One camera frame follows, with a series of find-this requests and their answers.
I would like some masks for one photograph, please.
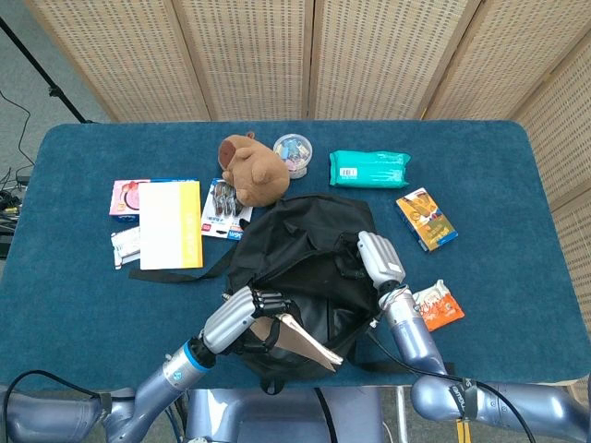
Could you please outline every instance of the teddy bear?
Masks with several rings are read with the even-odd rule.
[[[254,133],[225,138],[218,149],[223,179],[235,188],[244,206],[268,206],[289,186],[287,166],[279,156],[254,139]]]

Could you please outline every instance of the table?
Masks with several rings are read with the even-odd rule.
[[[433,337],[456,373],[482,380],[556,382],[583,376],[591,346],[581,319],[534,157],[512,122],[294,121],[64,125],[46,135],[0,283],[0,381],[43,368],[94,389],[137,386],[221,302],[224,278],[189,284],[130,280],[114,270],[110,233],[113,181],[197,176],[205,201],[220,175],[216,151],[230,134],[253,130],[272,146],[305,135],[314,147],[308,175],[288,195],[333,192],[364,199],[389,237],[415,290],[444,279],[465,318]],[[332,150],[408,152],[410,186],[401,190],[330,188]],[[424,186],[459,233],[422,251],[394,200]],[[254,217],[261,214],[256,210]],[[231,246],[204,238],[206,267]],[[383,325],[382,340],[392,346]],[[364,361],[383,360],[368,341]],[[293,385],[378,385],[414,376],[372,374],[350,364],[335,376]],[[258,379],[235,356],[218,358],[203,388],[244,388]],[[40,377],[30,389],[55,389]]]

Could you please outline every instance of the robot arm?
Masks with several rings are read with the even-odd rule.
[[[410,290],[400,286],[404,269],[392,244],[378,235],[362,232],[357,246],[369,277],[380,291],[380,308],[404,362],[417,369],[446,375],[441,355],[416,309]],[[429,420],[462,418],[450,392],[453,384],[455,382],[441,377],[421,377],[411,390],[416,411]],[[515,383],[488,384],[518,409],[534,434],[574,442],[587,441],[589,411],[562,389]],[[476,421],[523,430],[510,408],[497,395],[476,389]]]
[[[187,341],[139,385],[133,401],[115,400],[133,396],[131,389],[111,392],[114,400],[110,411],[105,411],[97,398],[63,401],[15,392],[7,408],[8,434],[15,443],[79,442],[102,417],[108,443],[140,442],[156,417],[215,365],[216,354],[224,352],[257,317],[286,308],[280,294],[244,287],[208,318],[198,337]],[[0,386],[0,401],[5,395],[6,388]]]

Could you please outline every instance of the teal wet wipes package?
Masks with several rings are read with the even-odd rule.
[[[410,155],[378,150],[331,152],[331,186],[404,187],[406,164]]]

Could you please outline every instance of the snack box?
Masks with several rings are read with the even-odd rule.
[[[428,252],[451,242],[458,233],[424,187],[396,200],[396,207],[421,247]]]
[[[139,184],[150,182],[185,182],[196,178],[140,178],[115,180],[109,215],[119,222],[139,221]]]

